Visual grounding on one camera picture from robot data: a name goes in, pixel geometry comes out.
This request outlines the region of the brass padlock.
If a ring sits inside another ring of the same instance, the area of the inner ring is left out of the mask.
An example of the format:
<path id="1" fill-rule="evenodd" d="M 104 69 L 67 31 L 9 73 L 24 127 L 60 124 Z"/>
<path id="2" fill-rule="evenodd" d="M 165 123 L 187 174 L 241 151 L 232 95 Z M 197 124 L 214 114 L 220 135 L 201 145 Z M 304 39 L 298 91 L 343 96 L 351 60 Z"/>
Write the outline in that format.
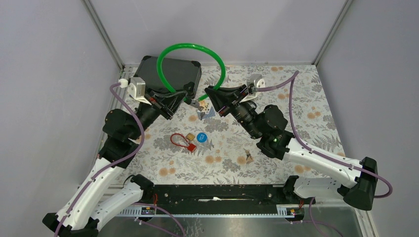
<path id="1" fill-rule="evenodd" d="M 194 134 L 192 134 L 192 133 L 188 133 L 186 136 L 185 136 L 185 140 L 187 141 L 187 143 L 191 143 L 194 139 L 195 139 L 195 135 Z"/>

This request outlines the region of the red cable lock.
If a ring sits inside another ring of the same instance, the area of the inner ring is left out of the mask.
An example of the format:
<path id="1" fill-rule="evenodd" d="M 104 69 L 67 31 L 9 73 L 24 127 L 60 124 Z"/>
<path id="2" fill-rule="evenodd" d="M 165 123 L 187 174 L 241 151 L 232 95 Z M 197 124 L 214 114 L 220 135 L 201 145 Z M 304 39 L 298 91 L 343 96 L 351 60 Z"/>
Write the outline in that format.
<path id="1" fill-rule="evenodd" d="M 193 153 L 195 152 L 197 146 L 195 144 L 192 143 L 191 140 L 189 140 L 186 136 L 184 136 L 183 134 L 180 133 L 174 133 L 170 136 L 170 142 L 177 146 L 177 147 L 182 147 L 186 150 L 188 150 L 189 152 Z"/>

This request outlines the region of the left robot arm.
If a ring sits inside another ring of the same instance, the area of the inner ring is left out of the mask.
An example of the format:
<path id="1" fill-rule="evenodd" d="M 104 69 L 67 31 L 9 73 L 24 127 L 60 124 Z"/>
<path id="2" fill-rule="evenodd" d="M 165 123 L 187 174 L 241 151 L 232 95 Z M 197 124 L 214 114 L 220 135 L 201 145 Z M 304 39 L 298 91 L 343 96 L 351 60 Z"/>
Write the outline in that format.
<path id="1" fill-rule="evenodd" d="M 146 92 L 136 109 L 119 96 L 125 107 L 111 110 L 102 130 L 106 141 L 93 168 L 73 197 L 56 213 L 48 213 L 42 222 L 56 237 L 95 237 L 121 211 L 136 201 L 153 198 L 153 183 L 135 177 L 127 187 L 104 202 L 100 199 L 122 174 L 145 141 L 145 130 L 160 116 L 172 119 L 185 97 L 184 91 L 168 94 Z"/>

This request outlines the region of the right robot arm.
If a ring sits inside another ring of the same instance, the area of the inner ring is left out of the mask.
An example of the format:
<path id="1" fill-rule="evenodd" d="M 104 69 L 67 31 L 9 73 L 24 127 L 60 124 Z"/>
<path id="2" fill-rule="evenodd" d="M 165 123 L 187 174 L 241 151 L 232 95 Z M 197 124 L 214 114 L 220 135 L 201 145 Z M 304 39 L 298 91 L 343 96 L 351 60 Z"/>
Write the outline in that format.
<path id="1" fill-rule="evenodd" d="M 232 115 L 269 158 L 289 160 L 303 164 L 331 178 L 325 181 L 304 181 L 301 177 L 287 180 L 291 184 L 283 190 L 284 199 L 296 203 L 301 198 L 341 198 L 360 210 L 373 207 L 377 187 L 377 161 L 370 157 L 362 160 L 345 158 L 318 147 L 311 147 L 295 130 L 286 130 L 288 120 L 276 105 L 267 105 L 260 113 L 251 101 L 242 101 L 248 94 L 245 85 L 215 89 L 205 88 L 205 93 L 221 117 Z"/>

